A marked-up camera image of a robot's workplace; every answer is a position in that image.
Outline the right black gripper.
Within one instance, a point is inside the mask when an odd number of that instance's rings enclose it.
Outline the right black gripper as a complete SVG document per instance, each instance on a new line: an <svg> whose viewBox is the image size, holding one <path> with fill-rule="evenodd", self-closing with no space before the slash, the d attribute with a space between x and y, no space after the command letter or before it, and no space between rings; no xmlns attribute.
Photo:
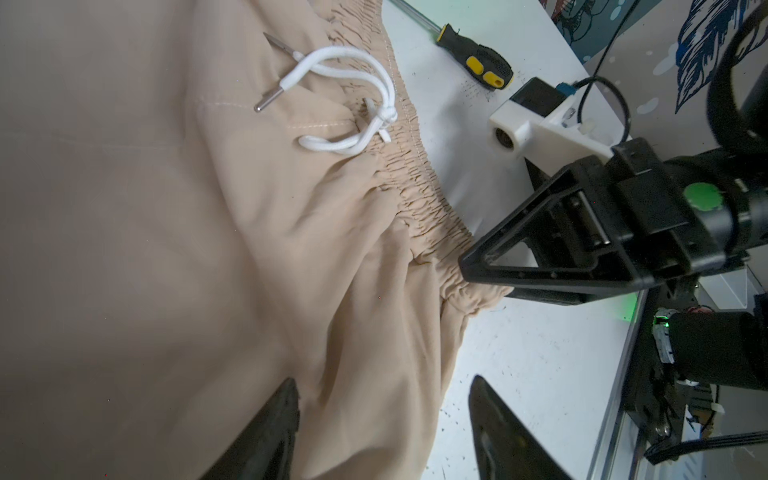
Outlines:
<svg viewBox="0 0 768 480"><path fill-rule="evenodd" d="M562 168L459 266L474 283L615 296L736 269L749 248L749 156L662 161L636 139Z"/></svg>

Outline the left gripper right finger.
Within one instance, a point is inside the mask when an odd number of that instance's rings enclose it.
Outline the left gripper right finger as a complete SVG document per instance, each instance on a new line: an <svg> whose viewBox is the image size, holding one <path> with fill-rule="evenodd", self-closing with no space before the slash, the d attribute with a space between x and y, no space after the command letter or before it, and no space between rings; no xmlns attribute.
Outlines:
<svg viewBox="0 0 768 480"><path fill-rule="evenodd" d="M480 479L570 479L480 375L473 378L468 405Z"/></svg>

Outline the beige shorts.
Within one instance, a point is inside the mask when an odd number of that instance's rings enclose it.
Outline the beige shorts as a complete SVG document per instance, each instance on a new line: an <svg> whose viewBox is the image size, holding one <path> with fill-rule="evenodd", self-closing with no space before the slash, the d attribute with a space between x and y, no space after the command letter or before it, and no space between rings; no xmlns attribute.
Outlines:
<svg viewBox="0 0 768 480"><path fill-rule="evenodd" d="M418 479L499 287L378 1L1 5L1 475L202 479L286 378L291 479Z"/></svg>

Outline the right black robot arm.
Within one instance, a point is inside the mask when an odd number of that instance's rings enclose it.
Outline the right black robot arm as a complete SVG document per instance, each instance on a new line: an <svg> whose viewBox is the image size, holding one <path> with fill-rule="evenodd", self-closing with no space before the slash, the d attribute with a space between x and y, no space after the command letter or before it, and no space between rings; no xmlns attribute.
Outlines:
<svg viewBox="0 0 768 480"><path fill-rule="evenodd" d="M766 17L760 3L714 70L715 149L663 161L637 138L582 154L462 255L463 277L580 305L741 267L767 242L767 81L738 103L732 70Z"/></svg>

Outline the black yellow screwdriver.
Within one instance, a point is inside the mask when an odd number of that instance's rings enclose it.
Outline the black yellow screwdriver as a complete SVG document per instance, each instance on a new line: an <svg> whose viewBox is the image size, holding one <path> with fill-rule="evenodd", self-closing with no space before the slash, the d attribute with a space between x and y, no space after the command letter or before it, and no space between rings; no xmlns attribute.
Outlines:
<svg viewBox="0 0 768 480"><path fill-rule="evenodd" d="M503 90L511 83L514 72L508 61L497 51L461 35L448 23L439 26L406 1L392 0L392 3L430 30L434 34L435 44L483 87Z"/></svg>

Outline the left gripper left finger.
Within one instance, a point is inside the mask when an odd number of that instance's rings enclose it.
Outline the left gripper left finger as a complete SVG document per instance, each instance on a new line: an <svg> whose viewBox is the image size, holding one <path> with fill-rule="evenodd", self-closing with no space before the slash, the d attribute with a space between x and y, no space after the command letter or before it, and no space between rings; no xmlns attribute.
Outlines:
<svg viewBox="0 0 768 480"><path fill-rule="evenodd" d="M202 479L289 479L299 399L295 380L286 378Z"/></svg>

